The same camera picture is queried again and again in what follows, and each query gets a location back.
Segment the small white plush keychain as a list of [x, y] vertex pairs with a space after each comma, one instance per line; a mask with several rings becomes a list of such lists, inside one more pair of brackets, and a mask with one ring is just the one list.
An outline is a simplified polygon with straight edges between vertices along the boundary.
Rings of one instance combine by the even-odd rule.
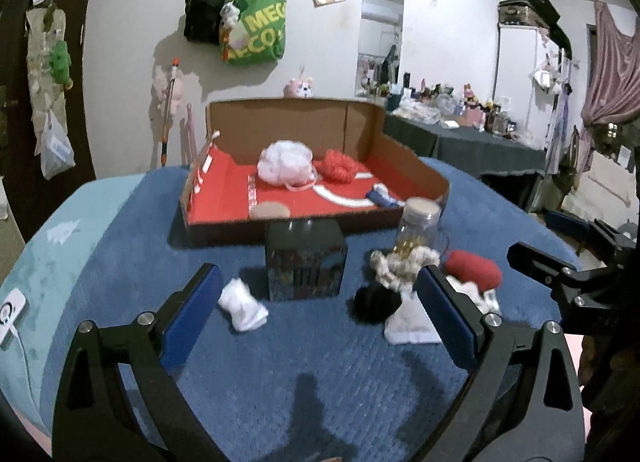
[[240, 13], [238, 6], [235, 2], [225, 3], [220, 12], [220, 30], [221, 32], [232, 31], [240, 22]]

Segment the red mesh bath pouf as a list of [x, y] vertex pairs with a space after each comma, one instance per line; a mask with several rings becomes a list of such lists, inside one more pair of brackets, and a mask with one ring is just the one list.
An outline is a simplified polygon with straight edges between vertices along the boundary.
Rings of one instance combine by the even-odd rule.
[[350, 184], [356, 177], [360, 163], [350, 156], [330, 149], [321, 160], [314, 160], [314, 168], [320, 177], [334, 184]]

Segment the black backpack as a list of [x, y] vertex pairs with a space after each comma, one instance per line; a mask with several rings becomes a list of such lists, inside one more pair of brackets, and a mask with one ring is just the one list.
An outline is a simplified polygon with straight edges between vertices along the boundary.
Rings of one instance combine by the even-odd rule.
[[184, 0], [184, 37], [192, 43], [218, 46], [221, 9], [226, 0]]

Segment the pink curtain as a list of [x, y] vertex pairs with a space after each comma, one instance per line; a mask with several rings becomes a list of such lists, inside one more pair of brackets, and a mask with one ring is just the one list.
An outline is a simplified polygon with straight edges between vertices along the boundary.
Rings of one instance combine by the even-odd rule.
[[582, 143], [589, 158], [596, 126], [623, 124], [639, 116], [639, 18], [634, 34], [623, 33], [608, 4], [594, 3], [597, 29], [597, 59], [592, 81], [582, 106]]

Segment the white refrigerator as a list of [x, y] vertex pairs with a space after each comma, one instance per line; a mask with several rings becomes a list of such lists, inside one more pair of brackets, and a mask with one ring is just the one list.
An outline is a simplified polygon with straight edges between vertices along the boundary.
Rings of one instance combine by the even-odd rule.
[[562, 50], [544, 29], [500, 24], [494, 100], [529, 146], [546, 148]]

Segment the white mesh bath pouf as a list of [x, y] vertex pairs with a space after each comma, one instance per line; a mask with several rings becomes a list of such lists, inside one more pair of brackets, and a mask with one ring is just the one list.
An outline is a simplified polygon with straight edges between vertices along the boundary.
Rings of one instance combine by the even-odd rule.
[[318, 180], [313, 159], [312, 151], [301, 142], [279, 140], [262, 150], [257, 176], [270, 186], [303, 191]]

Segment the black pompom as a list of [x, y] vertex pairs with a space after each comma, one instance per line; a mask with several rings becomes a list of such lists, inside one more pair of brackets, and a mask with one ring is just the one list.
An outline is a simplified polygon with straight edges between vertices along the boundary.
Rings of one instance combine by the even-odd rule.
[[352, 316], [361, 323], [381, 324], [398, 311], [401, 296], [380, 284], [359, 288], [352, 299]]

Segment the light blue blanket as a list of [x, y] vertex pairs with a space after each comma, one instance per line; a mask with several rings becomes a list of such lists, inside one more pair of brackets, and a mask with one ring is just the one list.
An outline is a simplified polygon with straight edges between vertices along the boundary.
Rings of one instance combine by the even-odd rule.
[[1, 390], [11, 407], [40, 432], [52, 430], [55, 383], [43, 382], [53, 338], [85, 263], [105, 230], [142, 181], [141, 174], [106, 178], [77, 189], [52, 214], [25, 248], [1, 286], [26, 297], [16, 338], [1, 349]]

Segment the pale pink hanging plush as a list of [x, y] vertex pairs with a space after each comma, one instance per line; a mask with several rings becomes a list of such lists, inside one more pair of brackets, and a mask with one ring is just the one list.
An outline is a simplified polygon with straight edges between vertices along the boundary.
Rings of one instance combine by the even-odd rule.
[[173, 118], [182, 105], [183, 73], [180, 69], [165, 73], [157, 70], [153, 83], [154, 97], [157, 109], [165, 113], [169, 106], [169, 115]]

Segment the small white sock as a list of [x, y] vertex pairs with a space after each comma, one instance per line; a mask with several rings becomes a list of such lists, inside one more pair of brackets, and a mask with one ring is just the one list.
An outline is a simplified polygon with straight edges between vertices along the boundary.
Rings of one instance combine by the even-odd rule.
[[250, 289], [240, 278], [234, 278], [224, 286], [218, 306], [228, 312], [234, 330], [239, 333], [259, 329], [269, 316], [266, 306], [250, 294]]

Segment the orange handled mop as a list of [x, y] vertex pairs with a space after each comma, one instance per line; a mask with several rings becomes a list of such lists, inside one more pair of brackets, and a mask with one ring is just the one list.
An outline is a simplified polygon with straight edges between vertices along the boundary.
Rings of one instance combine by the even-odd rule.
[[168, 138], [171, 126], [171, 103], [174, 96], [175, 84], [180, 66], [180, 59], [173, 58], [165, 88], [165, 103], [163, 110], [162, 136], [160, 136], [160, 166], [165, 167], [168, 155]]

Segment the beige round powder puff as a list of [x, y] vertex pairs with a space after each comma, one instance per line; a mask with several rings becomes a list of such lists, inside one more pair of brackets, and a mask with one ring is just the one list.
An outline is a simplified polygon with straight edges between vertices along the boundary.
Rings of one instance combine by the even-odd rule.
[[287, 219], [291, 217], [291, 210], [281, 202], [266, 201], [257, 203], [248, 217], [251, 220]]

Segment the cream fluffy scrunchie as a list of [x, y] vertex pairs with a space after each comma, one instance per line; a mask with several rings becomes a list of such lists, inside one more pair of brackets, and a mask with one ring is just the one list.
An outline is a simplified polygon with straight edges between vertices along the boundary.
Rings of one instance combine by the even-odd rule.
[[385, 289], [397, 293], [410, 293], [420, 270], [440, 264], [440, 254], [427, 246], [417, 246], [408, 255], [373, 251], [369, 260], [375, 280]]

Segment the red knitted pouch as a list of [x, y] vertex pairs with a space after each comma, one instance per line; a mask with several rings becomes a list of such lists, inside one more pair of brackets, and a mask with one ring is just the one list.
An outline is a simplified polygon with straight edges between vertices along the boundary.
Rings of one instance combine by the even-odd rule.
[[444, 267], [447, 274], [460, 282], [473, 282], [480, 294], [497, 289], [502, 283], [502, 271], [493, 260], [468, 251], [452, 251]]

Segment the wall mirror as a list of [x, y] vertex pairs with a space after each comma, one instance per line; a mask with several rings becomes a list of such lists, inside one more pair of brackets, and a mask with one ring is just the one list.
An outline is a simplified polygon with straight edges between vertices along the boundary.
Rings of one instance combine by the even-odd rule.
[[398, 82], [405, 0], [362, 0], [355, 96], [384, 98]]

